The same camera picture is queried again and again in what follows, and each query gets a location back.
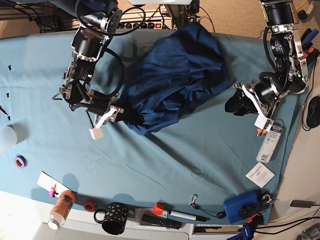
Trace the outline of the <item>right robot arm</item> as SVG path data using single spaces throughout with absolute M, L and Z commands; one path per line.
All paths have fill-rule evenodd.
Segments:
M 124 64 L 121 58 L 108 48 L 119 26 L 123 12 L 115 0 L 67 0 L 58 6 L 74 7 L 80 26 L 71 43 L 72 59 L 65 71 L 58 95 L 68 103 L 71 111 L 84 109 L 96 117 L 106 115 L 111 122 L 124 121 L 126 113 L 118 105 L 119 91 L 123 85 Z M 108 94 L 91 89 L 96 64 L 105 53 L 119 63 L 121 78 Z

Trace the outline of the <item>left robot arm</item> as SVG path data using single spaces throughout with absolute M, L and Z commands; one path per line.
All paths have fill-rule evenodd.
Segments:
M 299 18 L 291 0 L 261 0 L 266 22 L 263 47 L 273 71 L 261 72 L 257 82 L 235 84 L 236 92 L 225 111 L 235 116 L 262 113 L 271 118 L 288 93 L 301 94 L 309 84 L 307 58 L 299 31 Z

